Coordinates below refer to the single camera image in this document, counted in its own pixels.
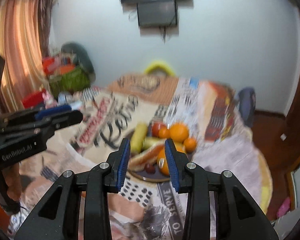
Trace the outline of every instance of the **metal screw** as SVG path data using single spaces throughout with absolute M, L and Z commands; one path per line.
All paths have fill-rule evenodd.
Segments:
M 109 167 L 109 163 L 101 163 L 100 164 L 100 168 L 102 168 L 102 169 L 106 169 L 108 167 Z
M 72 171 L 65 171 L 65 172 L 63 173 L 63 176 L 64 176 L 65 178 L 69 178 L 71 175 L 72 175 Z
M 231 171 L 224 171 L 223 175 L 226 176 L 227 178 L 232 177 L 232 172 Z
M 33 130 L 33 132 L 34 132 L 35 134 L 38 134 L 40 131 L 41 131 L 40 128 L 36 128 L 36 129 Z
M 187 167 L 191 170 L 194 169 L 196 166 L 197 165 L 195 165 L 195 163 L 187 163 Z

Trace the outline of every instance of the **bread slice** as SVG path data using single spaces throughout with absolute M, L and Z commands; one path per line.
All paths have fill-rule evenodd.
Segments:
M 143 171 L 147 163 L 154 164 L 157 161 L 159 152 L 164 148 L 164 141 L 161 140 L 144 152 L 133 156 L 129 160 L 128 170 Z

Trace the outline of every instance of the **yellow handle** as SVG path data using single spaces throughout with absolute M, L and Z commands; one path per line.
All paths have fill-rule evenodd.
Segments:
M 163 61 L 154 61 L 144 71 L 145 74 L 151 74 L 155 70 L 162 70 L 167 76 L 174 77 L 174 71 Z

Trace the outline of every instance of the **striped curtain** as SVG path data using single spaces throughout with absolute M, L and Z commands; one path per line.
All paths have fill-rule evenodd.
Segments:
M 0 0 L 0 54 L 6 65 L 0 89 L 1 110 L 23 109 L 21 100 L 48 81 L 42 69 L 39 0 Z

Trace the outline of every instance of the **orange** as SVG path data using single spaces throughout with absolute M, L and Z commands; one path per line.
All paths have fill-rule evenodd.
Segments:
M 183 147 L 177 145 L 176 149 L 178 152 L 183 152 L 185 153 Z M 166 155 L 164 153 L 164 149 L 162 149 L 158 156 L 157 156 L 157 165 L 159 167 L 160 172 L 163 175 L 169 176 L 169 168 L 168 168 L 168 163 L 167 163 L 167 159 L 166 159 Z
M 161 139 L 169 139 L 170 138 L 170 131 L 166 127 L 162 127 L 159 129 L 159 138 Z
M 189 137 L 189 129 L 183 123 L 175 123 L 170 128 L 170 138 L 175 142 L 183 143 Z
M 185 146 L 187 153 L 191 153 L 196 149 L 197 141 L 195 138 L 187 138 L 183 142 L 183 145 Z
M 186 153 L 186 148 L 182 143 L 177 143 L 177 142 L 173 142 L 173 143 L 178 152 Z

